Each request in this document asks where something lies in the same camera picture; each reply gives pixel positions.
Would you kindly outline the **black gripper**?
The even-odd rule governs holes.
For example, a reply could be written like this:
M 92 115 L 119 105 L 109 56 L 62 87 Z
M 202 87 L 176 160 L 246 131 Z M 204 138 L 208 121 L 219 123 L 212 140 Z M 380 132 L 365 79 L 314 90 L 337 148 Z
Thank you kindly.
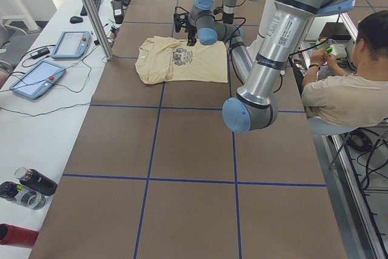
M 188 21 L 186 22 L 185 32 L 187 33 L 187 45 L 194 46 L 197 43 L 196 33 L 197 29 L 195 26 L 191 25 Z

